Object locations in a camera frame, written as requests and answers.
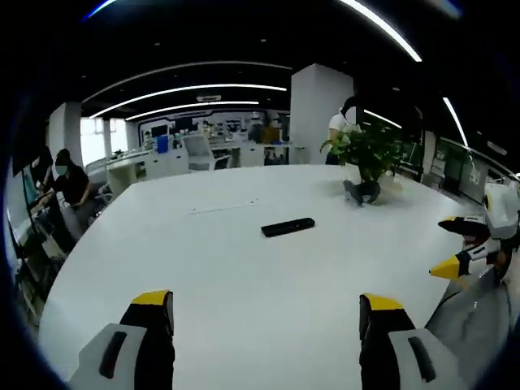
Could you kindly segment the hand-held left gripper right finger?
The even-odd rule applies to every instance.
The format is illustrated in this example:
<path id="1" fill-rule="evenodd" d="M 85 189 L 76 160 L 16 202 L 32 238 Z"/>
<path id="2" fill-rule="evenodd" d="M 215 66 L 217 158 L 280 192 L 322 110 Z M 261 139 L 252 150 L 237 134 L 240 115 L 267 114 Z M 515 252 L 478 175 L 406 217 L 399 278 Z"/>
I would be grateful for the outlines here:
<path id="1" fill-rule="evenodd" d="M 359 365 L 364 389 L 467 389 L 455 355 L 402 304 L 373 293 L 359 297 Z"/>

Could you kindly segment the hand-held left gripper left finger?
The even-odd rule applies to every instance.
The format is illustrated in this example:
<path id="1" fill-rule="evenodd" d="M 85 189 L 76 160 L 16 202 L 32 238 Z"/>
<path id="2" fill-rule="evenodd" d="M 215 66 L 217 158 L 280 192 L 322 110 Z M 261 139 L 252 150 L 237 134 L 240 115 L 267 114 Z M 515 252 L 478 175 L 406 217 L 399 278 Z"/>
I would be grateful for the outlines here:
<path id="1" fill-rule="evenodd" d="M 79 353 L 70 389 L 172 389 L 173 293 L 144 292 Z"/>

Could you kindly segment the person's right hand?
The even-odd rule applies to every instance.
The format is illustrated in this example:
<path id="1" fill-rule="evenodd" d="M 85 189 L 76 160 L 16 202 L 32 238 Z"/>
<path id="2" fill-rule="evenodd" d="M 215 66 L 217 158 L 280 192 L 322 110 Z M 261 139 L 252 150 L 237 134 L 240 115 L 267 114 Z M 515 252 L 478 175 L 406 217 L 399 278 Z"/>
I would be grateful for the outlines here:
<path id="1" fill-rule="evenodd" d="M 511 264 L 512 259 L 512 251 L 509 249 L 500 249 L 495 257 L 495 261 L 493 263 L 493 275 L 495 281 L 500 283 L 505 274 L 507 273 L 509 266 Z"/>

